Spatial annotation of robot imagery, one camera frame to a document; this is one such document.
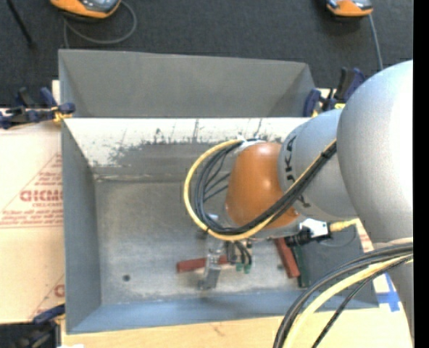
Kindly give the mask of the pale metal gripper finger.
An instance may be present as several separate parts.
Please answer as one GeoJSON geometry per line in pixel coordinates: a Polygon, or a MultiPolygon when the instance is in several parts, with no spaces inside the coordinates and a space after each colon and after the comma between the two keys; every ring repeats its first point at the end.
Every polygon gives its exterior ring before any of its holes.
{"type": "Polygon", "coordinates": [[[198,290],[206,291],[211,289],[209,277],[210,277],[210,270],[211,270],[211,257],[207,256],[205,258],[204,266],[203,266],[203,273],[201,274],[201,278],[198,280],[197,288],[198,290]]]}
{"type": "Polygon", "coordinates": [[[220,257],[217,255],[210,255],[207,258],[207,289],[214,289],[217,285],[222,270],[219,260],[220,257]]]}

